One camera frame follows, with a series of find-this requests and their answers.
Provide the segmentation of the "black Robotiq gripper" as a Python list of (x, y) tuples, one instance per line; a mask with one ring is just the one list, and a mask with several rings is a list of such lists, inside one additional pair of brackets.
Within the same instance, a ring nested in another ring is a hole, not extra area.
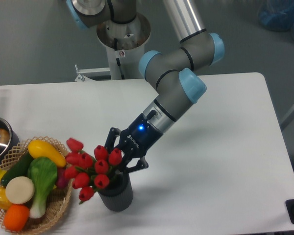
[[(146, 152), (163, 136), (163, 133), (153, 127), (144, 114), (140, 114), (127, 129), (121, 131), (111, 127), (105, 142), (105, 149), (111, 153), (114, 149), (116, 138), (120, 136), (117, 148), (123, 153), (119, 165), (119, 172), (132, 173), (147, 169)], [(133, 160), (138, 159), (134, 166), (128, 166)]]

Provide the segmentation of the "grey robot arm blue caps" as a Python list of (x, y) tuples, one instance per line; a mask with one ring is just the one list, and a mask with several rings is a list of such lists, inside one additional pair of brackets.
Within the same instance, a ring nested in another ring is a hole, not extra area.
[(206, 31), (191, 0), (164, 1), (180, 43), (168, 55), (145, 52), (150, 24), (138, 13), (134, 0), (69, 0), (67, 6), (79, 27), (97, 28), (111, 79), (141, 76), (158, 94), (127, 129), (111, 128), (105, 143), (108, 151), (118, 148), (123, 152), (119, 171), (147, 168), (147, 151), (206, 92), (195, 70), (223, 58), (223, 41)]

